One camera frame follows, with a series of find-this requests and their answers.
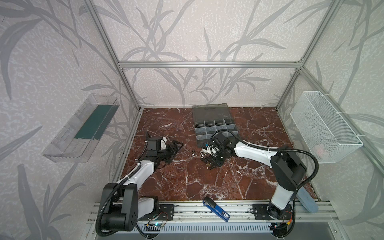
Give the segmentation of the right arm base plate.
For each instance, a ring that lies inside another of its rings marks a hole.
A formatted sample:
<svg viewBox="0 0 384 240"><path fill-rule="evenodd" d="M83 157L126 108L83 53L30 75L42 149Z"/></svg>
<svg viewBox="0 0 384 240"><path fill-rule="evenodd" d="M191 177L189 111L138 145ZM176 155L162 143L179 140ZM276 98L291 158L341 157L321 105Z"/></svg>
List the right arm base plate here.
<svg viewBox="0 0 384 240"><path fill-rule="evenodd" d="M292 218L293 208L290 204L284 210L280 210L272 204L253 204L250 213L256 220L288 221Z"/></svg>

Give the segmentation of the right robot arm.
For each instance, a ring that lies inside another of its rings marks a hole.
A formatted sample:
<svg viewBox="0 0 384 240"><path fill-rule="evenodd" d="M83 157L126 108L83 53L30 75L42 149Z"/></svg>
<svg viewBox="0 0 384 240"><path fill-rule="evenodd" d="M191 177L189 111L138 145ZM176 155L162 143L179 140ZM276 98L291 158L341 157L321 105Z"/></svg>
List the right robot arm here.
<svg viewBox="0 0 384 240"><path fill-rule="evenodd" d="M231 157L253 160L272 168L277 180L277 187L267 208L268 215L279 220L287 205L294 200L299 190L310 182L319 171L319 162L310 152L289 147L265 147L246 142L228 130L218 130L212 134L202 151L210 155L206 163L221 167ZM298 154L310 157L314 162L313 173L303 179L307 167Z"/></svg>

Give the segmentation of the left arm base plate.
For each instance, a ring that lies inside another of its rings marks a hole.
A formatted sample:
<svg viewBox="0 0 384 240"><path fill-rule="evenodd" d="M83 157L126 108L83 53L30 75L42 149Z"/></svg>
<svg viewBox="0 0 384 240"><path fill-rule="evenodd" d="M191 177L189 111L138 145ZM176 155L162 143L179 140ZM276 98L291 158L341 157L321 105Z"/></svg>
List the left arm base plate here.
<svg viewBox="0 0 384 240"><path fill-rule="evenodd" d="M140 218L140 221L149 221L155 219L157 221L172 221L175 213L175 205L173 204L160 204L155 207L155 210Z"/></svg>

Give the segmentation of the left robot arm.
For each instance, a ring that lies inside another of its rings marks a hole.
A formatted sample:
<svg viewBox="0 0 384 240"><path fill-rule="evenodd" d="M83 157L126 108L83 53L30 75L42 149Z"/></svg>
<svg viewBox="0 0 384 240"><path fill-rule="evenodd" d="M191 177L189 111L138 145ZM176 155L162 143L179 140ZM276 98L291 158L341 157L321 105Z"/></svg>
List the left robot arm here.
<svg viewBox="0 0 384 240"><path fill-rule="evenodd" d="M139 190L164 162L169 164L184 144L166 137L147 137L137 165L116 183L104 186L95 221L96 234L107 237L117 232L130 232L140 219L161 215L158 197L139 198Z"/></svg>

